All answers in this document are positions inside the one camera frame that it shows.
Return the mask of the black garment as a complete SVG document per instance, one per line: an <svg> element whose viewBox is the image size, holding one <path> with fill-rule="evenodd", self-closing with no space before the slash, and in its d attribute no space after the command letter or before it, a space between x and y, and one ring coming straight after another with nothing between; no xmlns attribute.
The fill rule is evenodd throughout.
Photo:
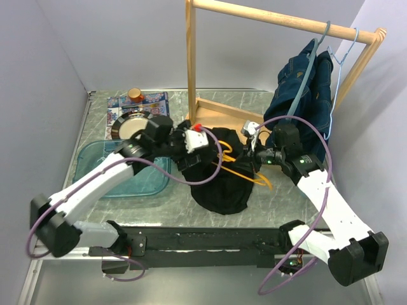
<svg viewBox="0 0 407 305"><path fill-rule="evenodd" d="M211 137L204 151L207 159L201 170L181 172L185 180L197 182L209 178L218 164L218 149ZM254 184L220 169L219 173L206 184L191 186L193 199L203 208L221 215L237 214L247 208L247 202Z"/></svg>

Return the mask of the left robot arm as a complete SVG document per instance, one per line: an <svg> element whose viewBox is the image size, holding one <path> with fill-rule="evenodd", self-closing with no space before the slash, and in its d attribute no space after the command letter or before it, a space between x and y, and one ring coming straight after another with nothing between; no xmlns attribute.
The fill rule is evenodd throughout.
<svg viewBox="0 0 407 305"><path fill-rule="evenodd" d="M32 199L30 233L54 257L63 257L79 245L120 255L130 245L125 230L112 220L81 222L81 214L114 187L154 166L155 158L197 161L195 154L208 146L209 134L202 128L192 129L189 121L174 128L169 117L154 116L80 180L50 197L40 194Z"/></svg>

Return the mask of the grey-blue plastic hanger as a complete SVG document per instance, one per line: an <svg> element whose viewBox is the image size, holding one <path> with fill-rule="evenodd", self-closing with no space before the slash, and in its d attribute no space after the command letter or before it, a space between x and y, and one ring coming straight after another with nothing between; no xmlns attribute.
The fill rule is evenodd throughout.
<svg viewBox="0 0 407 305"><path fill-rule="evenodd" d="M299 87L299 89L297 91L297 94L296 94L294 100L292 101L291 106L290 106L290 108L289 108L289 110L287 112L287 116L293 116L295 114L297 108L298 108L300 98L301 98L301 96L303 94L303 91L304 91L304 89L306 87L307 81L309 79L309 76L310 76L310 73L311 73L311 70L312 70L312 66L314 64L317 49L320 46L320 44L323 42L324 38L326 37L326 35L327 35L327 33L328 33L329 29L330 29L330 26L331 26L331 21L328 20L326 22L326 28L325 28L322 36L321 36L321 39L320 40L318 40L317 38L313 39L314 46L312 48L312 51L307 55L307 58L308 58L307 69L306 69L304 77L303 77L303 79L301 81L300 87Z"/></svg>

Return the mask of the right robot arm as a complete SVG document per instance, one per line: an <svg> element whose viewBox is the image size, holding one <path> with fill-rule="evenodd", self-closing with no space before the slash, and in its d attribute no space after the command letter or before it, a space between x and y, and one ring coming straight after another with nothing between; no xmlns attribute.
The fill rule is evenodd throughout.
<svg viewBox="0 0 407 305"><path fill-rule="evenodd" d="M247 144L240 160L255 169L280 166L331 231L328 237L299 220L289 222L280 228L278 243L283 252L290 254L300 248L312 254L328 265L333 278L344 287L382 270L389 247L386 235L373 232L350 208L316 155L305 152L293 124L274 127L270 148L259 141L259 124L246 121L241 132Z"/></svg>

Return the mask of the denim garment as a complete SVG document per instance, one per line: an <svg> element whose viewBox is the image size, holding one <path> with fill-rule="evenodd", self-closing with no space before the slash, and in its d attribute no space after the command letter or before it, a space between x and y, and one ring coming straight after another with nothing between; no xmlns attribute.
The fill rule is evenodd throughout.
<svg viewBox="0 0 407 305"><path fill-rule="evenodd" d="M287 64L280 70L277 76L277 89L272 98L271 104L265 111L263 119L265 121L277 116L287 115L287 112L294 100L301 81L304 77L308 65L307 55L312 51L314 46L313 39L302 49L298 55L291 57ZM311 102L311 82L315 76L317 66L317 57L315 57L312 70L307 81L306 87L300 98L298 108L293 116L304 119L304 113Z"/></svg>

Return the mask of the light blue wire hanger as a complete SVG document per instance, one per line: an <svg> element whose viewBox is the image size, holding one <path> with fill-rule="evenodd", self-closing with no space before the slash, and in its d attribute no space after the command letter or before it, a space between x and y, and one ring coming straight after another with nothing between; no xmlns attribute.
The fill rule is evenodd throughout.
<svg viewBox="0 0 407 305"><path fill-rule="evenodd" d="M331 50L331 47L329 46L327 48L327 51L329 52L329 54L331 55L331 57L335 60L335 62L338 65L338 75L337 75L337 79L336 79L336 86L335 86L335 92L333 95L333 99L332 99L332 106L331 106L331 110L329 113L329 125L328 125L328 131L326 133L323 134L323 138L325 141L328 141L330 136L331 136L331 132L332 132L332 127L333 127L333 112L334 109L336 107L336 103L338 100L338 92L339 92L339 88L341 85L341 71L343 68L343 65L348 57L348 54L352 51L352 48L354 47L355 43L357 42L357 38L359 37L359 29L357 27L354 27L355 30L355 38L353 39L353 41L351 42L348 50L343 54L342 58L339 59L336 54L334 54Z"/></svg>

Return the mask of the yellow plastic hanger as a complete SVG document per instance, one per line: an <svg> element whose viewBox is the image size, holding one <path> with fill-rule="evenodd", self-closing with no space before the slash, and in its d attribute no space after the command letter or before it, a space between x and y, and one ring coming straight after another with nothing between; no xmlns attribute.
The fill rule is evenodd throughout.
<svg viewBox="0 0 407 305"><path fill-rule="evenodd" d="M254 172L253 177L251 177L249 169L246 168L244 165L239 165L237 163L237 156L243 151L244 148L242 143L231 145L223 140L220 140L219 143L223 147L221 157L222 170L227 171L228 173L233 174L241 179L252 182L253 184L267 187L271 191L273 190L272 183L261 172Z"/></svg>

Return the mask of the blue denim skirt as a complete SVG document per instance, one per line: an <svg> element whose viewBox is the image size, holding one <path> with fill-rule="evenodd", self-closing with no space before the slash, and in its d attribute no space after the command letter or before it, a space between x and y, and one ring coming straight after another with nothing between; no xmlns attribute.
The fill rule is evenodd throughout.
<svg viewBox="0 0 407 305"><path fill-rule="evenodd" d="M311 82L311 102L307 106L304 118L324 136L328 134L331 122L331 74L333 62L328 51L323 51L317 56L315 76ZM324 162L326 151L318 136L305 126L302 140L306 151L313 153L321 163Z"/></svg>

